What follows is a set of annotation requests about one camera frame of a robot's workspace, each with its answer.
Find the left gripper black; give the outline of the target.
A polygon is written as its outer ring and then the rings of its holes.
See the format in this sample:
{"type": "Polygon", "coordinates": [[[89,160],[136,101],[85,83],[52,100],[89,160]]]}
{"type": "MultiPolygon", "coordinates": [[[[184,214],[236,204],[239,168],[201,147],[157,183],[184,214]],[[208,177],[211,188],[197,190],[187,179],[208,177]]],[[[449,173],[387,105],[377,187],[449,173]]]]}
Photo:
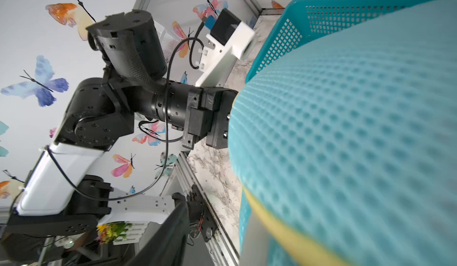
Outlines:
{"type": "Polygon", "coordinates": [[[238,92],[223,87],[195,87],[188,93],[182,146],[192,150],[202,139],[214,149],[228,147],[228,124],[238,92]]]}

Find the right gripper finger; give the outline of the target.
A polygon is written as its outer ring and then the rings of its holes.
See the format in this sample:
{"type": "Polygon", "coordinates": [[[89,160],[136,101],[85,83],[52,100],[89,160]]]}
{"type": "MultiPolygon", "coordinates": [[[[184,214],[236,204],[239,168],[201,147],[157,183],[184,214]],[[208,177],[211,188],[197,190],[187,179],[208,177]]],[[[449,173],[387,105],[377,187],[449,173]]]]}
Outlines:
{"type": "Polygon", "coordinates": [[[146,246],[127,262],[129,266],[180,266],[190,232],[189,206],[185,199],[176,207],[146,246]]]}

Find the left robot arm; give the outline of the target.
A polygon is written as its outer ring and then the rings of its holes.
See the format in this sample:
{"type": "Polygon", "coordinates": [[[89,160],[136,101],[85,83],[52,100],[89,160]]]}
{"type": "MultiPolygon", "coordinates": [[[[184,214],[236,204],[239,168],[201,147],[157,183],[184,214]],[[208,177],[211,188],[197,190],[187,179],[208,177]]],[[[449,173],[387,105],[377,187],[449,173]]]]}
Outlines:
{"type": "Polygon", "coordinates": [[[78,85],[54,142],[11,206],[6,231],[49,239],[86,233],[97,223],[154,221],[159,229],[130,265],[180,266],[192,229],[217,229],[202,195],[129,195],[90,176],[88,169],[119,138],[134,132],[135,114],[181,131],[186,149],[202,139],[214,149],[227,148],[237,93],[218,83],[255,34],[223,9],[208,35],[210,47],[202,51],[202,75],[194,85],[186,85],[170,79],[172,63],[164,58],[149,12],[109,16],[91,25],[88,33],[91,48],[102,53],[104,75],[78,85]]]}

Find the aluminium front rail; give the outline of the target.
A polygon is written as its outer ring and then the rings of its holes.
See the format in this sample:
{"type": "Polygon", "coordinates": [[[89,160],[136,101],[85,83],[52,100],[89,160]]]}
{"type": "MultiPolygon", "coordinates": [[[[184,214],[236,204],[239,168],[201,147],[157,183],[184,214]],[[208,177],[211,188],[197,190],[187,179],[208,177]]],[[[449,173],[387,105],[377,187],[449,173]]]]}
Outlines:
{"type": "Polygon", "coordinates": [[[206,244],[210,265],[240,264],[242,190],[227,152],[181,152],[161,195],[188,202],[188,242],[206,244]]]}

